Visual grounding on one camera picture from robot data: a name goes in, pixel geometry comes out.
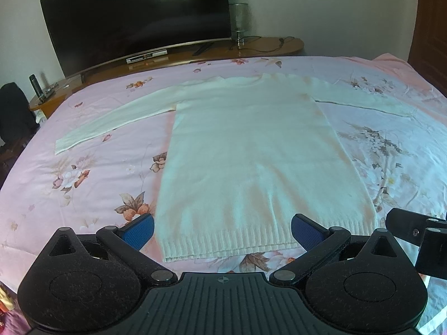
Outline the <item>white knit sweater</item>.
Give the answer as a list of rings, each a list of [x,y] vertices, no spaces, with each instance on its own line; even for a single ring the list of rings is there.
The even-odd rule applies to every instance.
[[[214,77],[131,101],[67,133],[55,150],[175,113],[155,213],[166,262],[291,248],[298,212],[369,235],[374,205],[321,102],[412,115],[395,98],[312,77]]]

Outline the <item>brown wooden door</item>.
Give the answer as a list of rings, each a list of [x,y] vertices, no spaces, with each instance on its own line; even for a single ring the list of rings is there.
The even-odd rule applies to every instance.
[[[418,0],[408,62],[446,94],[446,0]]]

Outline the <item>silver set-top box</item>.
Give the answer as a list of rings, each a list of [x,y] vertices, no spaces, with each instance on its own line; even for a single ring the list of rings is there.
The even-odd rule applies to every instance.
[[[134,64],[134,63],[137,63],[140,61],[145,61],[148,59],[157,58],[157,57],[164,56],[164,55],[167,55],[167,49],[160,49],[157,51],[146,52],[144,54],[138,54],[133,57],[127,58],[126,62],[127,62],[127,64]]]

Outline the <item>curved wooden tv console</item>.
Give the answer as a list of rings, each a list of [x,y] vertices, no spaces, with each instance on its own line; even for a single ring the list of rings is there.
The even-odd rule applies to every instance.
[[[180,46],[167,50],[167,55],[127,64],[125,60],[113,61],[85,71],[77,76],[58,82],[54,95],[47,101],[41,102],[33,97],[29,103],[31,111],[42,111],[50,117],[61,103],[75,92],[98,82],[112,80],[133,73],[173,67],[183,64],[201,63],[203,61],[217,61],[226,59],[240,59],[269,56],[296,56],[304,53],[304,42],[293,36],[261,37],[246,36],[244,45],[238,49],[233,40],[218,40],[214,42],[198,43],[191,46]]]

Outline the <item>large black television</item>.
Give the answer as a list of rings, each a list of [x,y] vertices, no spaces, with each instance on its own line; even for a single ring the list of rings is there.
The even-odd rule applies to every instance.
[[[228,0],[41,0],[65,76],[146,51],[229,39]]]

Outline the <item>clear glass table lamp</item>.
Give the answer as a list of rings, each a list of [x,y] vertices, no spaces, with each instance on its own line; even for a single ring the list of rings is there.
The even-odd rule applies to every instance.
[[[249,4],[230,4],[230,20],[232,38],[235,41],[237,48],[241,49],[244,45],[244,36],[249,26]]]

